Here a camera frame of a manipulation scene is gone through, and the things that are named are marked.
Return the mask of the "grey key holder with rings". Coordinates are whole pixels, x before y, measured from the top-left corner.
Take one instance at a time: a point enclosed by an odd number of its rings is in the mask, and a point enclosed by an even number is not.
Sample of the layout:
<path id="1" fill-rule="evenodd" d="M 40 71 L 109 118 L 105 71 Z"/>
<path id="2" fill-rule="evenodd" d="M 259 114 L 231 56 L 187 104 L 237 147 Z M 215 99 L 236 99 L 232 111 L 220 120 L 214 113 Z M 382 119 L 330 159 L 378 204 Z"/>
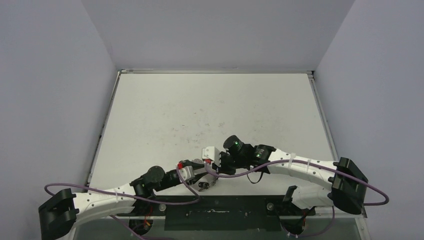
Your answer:
<path id="1" fill-rule="evenodd" d="M 218 178 L 209 174 L 207 172 L 207 175 L 203 176 L 200 180 L 198 180 L 195 184 L 191 185 L 193 189 L 195 189 L 197 192 L 204 192 L 211 187 L 213 187 L 218 181 Z"/>

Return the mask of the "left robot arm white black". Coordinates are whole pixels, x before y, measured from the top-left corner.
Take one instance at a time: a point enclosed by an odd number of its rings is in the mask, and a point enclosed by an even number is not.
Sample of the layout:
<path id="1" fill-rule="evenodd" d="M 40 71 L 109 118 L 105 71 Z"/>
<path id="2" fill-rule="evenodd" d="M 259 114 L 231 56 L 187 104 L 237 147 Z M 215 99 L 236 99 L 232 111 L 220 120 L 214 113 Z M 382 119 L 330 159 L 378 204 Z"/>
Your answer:
<path id="1" fill-rule="evenodd" d="M 107 190 L 82 186 L 86 192 L 73 192 L 73 185 L 64 183 L 62 190 L 52 194 L 38 208 L 41 238 L 57 240 L 81 224 L 111 215 L 144 215 L 149 204 L 161 204 L 156 199 L 156 192 L 180 184 L 189 188 L 189 183 L 206 173 L 202 163 L 184 160 L 168 172 L 153 166 L 130 183 Z"/>

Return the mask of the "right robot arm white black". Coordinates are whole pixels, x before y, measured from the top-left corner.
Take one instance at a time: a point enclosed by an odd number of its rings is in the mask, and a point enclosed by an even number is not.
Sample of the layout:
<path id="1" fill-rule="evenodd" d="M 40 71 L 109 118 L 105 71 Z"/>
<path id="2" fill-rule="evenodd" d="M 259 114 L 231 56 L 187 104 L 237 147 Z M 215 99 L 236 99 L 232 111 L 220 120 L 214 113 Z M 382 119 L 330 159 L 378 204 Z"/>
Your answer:
<path id="1" fill-rule="evenodd" d="M 237 169 L 253 169 L 271 175 L 287 175 L 312 183 L 288 190 L 282 207 L 290 215 L 301 209 L 334 206 L 348 214 L 363 212 L 368 179 L 349 158 L 322 161 L 301 157 L 273 146 L 251 145 L 236 135 L 228 137 L 224 151 L 213 159 L 217 173 L 234 175 Z"/>

